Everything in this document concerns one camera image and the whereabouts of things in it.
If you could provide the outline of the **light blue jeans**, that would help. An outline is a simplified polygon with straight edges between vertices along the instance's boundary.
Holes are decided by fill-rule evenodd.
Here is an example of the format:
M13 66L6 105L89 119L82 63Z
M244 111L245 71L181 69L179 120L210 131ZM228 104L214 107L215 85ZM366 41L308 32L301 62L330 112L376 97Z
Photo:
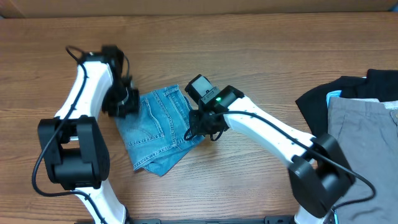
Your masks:
M191 110L179 86L172 85L140 96L138 114L115 119L135 171L144 169L162 177L205 139L184 140Z

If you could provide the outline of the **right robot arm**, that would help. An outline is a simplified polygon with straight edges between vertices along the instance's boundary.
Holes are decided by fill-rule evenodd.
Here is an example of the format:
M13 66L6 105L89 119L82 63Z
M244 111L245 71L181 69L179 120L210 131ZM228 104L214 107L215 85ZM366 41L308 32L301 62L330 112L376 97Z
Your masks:
M189 114L185 140L209 136L216 141L228 129L247 136L286 166L292 193L300 205L291 223L336 223L335 204L355 178L333 136L315 137L292 128L235 87L220 90L203 75L191 80L185 91L198 105Z

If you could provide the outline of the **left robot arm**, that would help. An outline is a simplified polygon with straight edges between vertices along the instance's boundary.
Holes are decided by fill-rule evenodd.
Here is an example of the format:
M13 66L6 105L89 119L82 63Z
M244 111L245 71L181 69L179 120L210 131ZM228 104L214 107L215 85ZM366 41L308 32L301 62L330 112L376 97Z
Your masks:
M126 118L139 112L139 90L123 74L129 60L115 45L99 52L81 50L80 57L73 55L76 47L65 49L77 64L77 75L63 106L38 124L41 153L32 187L44 197L77 196L93 223L131 223L109 182L109 151L98 126L100 113Z

